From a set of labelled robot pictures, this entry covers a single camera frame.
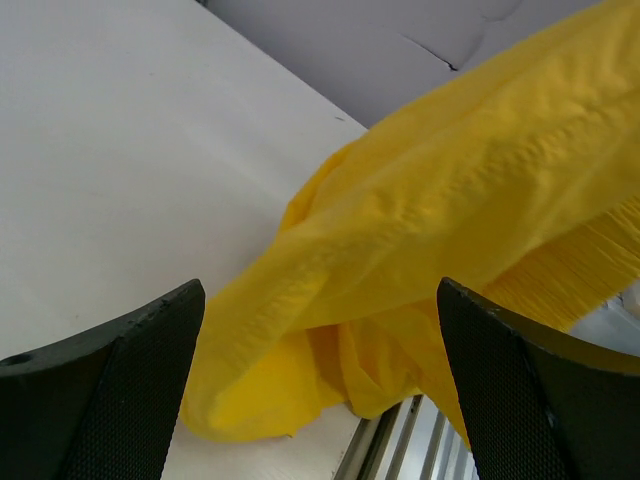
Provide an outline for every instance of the white table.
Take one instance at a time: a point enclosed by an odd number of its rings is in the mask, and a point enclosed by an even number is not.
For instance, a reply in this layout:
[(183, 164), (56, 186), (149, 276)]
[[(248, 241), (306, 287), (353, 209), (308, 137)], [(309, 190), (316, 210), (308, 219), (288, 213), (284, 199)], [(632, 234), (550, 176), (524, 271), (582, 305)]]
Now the white table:
[[(3, 0), (0, 358), (193, 277), (215, 293), (362, 132), (192, 0)], [(179, 425), (164, 478), (329, 480), (356, 424), (242, 446)]]

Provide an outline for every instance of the yellow cloth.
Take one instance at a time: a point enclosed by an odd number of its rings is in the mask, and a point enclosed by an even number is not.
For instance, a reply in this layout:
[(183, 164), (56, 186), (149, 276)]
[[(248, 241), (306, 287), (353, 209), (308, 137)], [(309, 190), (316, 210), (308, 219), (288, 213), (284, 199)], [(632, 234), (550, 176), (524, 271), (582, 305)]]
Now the yellow cloth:
[(639, 5), (584, 11), (333, 155), (267, 252), (209, 303), (187, 425), (248, 441), (294, 434), (339, 402), (373, 417), (422, 391), (464, 434), (442, 277), (561, 330), (632, 283)]

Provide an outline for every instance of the yellow towel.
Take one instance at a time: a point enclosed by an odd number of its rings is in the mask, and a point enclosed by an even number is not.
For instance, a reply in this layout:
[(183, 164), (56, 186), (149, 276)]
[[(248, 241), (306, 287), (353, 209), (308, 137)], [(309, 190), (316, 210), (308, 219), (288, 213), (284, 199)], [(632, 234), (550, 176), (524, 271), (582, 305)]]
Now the yellow towel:
[(640, 2), (609, 1), (329, 158), (209, 303), (182, 418), (249, 441), (421, 391), (464, 435), (440, 279), (567, 330), (640, 273), (639, 187)]

